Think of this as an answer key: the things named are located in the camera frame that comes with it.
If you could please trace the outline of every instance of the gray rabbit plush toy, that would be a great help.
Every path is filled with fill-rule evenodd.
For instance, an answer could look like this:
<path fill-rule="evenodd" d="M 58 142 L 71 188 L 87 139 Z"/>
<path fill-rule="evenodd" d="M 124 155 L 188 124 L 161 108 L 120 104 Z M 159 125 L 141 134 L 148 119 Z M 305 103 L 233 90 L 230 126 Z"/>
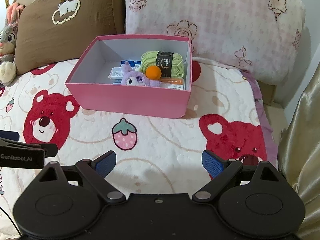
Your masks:
<path fill-rule="evenodd" d="M 18 22 L 24 5 L 15 2 L 7 9 L 5 25 L 0 32 L 0 83 L 4 86 L 16 77 L 17 67 L 14 61 L 14 51 L 18 34 Z"/>

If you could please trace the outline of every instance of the bear nose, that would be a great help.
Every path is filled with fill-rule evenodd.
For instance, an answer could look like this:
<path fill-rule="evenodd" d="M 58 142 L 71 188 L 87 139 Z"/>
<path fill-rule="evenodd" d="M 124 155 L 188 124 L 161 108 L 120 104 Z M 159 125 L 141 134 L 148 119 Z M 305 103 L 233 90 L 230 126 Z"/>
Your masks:
<path fill-rule="evenodd" d="M 242 155 L 239 158 L 239 161 L 241 161 L 243 165 L 258 165 L 259 163 L 258 157 L 250 154 Z"/>
<path fill-rule="evenodd" d="M 46 127 L 50 123 L 50 118 L 47 116 L 43 116 L 39 120 L 39 125 L 42 127 Z"/>

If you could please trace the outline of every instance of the orange ball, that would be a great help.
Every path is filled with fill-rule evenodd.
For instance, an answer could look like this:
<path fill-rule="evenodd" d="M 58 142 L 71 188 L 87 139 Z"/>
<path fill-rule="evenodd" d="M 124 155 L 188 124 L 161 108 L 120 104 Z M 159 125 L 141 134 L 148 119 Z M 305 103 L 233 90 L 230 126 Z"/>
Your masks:
<path fill-rule="evenodd" d="M 161 78 L 161 69 L 157 66 L 150 66 L 146 70 L 146 76 L 151 80 L 159 80 Z"/>

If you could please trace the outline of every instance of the purple plush toy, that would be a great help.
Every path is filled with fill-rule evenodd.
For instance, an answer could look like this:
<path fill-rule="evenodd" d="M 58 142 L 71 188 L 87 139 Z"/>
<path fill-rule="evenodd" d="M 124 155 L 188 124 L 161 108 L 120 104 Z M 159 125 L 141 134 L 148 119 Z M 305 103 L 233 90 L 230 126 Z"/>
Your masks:
<path fill-rule="evenodd" d="M 124 76 L 122 78 L 121 85 L 160 87 L 160 81 L 150 80 L 145 74 L 132 70 L 128 61 L 124 62 L 122 70 L 124 71 Z"/>

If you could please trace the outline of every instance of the rabbit foot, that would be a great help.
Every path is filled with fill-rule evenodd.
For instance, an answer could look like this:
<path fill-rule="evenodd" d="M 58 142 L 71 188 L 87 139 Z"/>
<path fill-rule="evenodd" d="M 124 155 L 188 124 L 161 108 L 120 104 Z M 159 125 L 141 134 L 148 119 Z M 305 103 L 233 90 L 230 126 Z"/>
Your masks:
<path fill-rule="evenodd" d="M 9 86 L 16 77 L 16 64 L 4 61 L 0 64 L 0 83 Z"/>

